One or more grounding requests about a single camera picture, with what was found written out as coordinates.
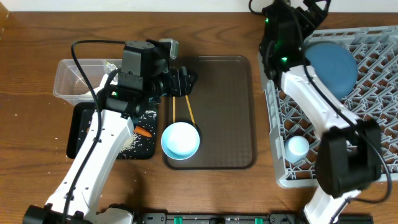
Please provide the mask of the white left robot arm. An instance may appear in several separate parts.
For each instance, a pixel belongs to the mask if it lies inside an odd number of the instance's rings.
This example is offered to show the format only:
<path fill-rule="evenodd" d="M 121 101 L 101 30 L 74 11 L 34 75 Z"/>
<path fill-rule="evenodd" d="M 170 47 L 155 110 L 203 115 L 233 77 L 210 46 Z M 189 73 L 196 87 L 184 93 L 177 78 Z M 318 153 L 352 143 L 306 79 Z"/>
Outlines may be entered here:
<path fill-rule="evenodd" d="M 93 98 L 90 127 L 68 173 L 44 207 L 31 205 L 23 223 L 133 223 L 129 210 L 109 208 L 98 213 L 98 202 L 124 143 L 148 106 L 163 96 L 187 96 L 197 74 L 169 62 L 178 55 L 174 39 L 122 41 L 121 68 L 113 70 L 95 91 L 76 55 L 73 61 Z"/>

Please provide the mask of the orange carrot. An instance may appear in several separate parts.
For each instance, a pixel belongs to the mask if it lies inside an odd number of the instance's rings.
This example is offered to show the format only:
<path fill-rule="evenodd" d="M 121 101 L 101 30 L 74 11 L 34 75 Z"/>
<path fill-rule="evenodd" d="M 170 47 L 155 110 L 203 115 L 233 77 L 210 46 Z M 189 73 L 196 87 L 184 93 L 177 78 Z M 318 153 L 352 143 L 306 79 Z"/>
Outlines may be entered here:
<path fill-rule="evenodd" d="M 141 136 L 145 136 L 147 138 L 151 138 L 152 137 L 152 134 L 150 132 L 148 132 L 146 129 L 144 129 L 144 128 L 138 126 L 138 125 L 134 128 L 134 132 L 139 134 L 139 135 L 141 135 Z"/>

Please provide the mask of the light blue bowl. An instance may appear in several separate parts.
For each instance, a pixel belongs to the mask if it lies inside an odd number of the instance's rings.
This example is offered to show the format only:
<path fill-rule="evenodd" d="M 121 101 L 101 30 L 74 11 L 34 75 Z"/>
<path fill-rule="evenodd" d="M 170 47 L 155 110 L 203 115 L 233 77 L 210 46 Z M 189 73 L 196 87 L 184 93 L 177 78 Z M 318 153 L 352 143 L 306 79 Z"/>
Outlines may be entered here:
<path fill-rule="evenodd" d="M 199 132 L 189 123 L 173 123 L 164 130 L 161 136 L 164 154 L 174 160 L 189 159 L 197 152 L 199 146 Z"/>

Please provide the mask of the light blue cup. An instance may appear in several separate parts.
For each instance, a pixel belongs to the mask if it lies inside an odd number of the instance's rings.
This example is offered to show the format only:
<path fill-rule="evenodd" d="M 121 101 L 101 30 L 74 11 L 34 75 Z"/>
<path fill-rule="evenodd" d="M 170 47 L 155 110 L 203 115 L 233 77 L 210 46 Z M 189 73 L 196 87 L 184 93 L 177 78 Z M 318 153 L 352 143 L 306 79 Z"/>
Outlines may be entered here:
<path fill-rule="evenodd" d="M 296 163 L 307 156 L 309 143 L 302 136 L 294 136 L 284 143 L 285 159 L 290 163 Z"/>

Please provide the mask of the dark blue plate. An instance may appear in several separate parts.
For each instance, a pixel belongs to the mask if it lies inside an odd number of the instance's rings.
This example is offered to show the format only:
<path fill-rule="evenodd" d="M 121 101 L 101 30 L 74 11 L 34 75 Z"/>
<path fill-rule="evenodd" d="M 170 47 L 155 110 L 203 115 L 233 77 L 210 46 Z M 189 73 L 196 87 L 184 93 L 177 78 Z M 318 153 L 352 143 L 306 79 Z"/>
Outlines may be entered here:
<path fill-rule="evenodd" d="M 311 45 L 305 56 L 319 79 L 338 100 L 353 91 L 358 78 L 358 66 L 344 47 L 331 42 L 320 42 Z"/>

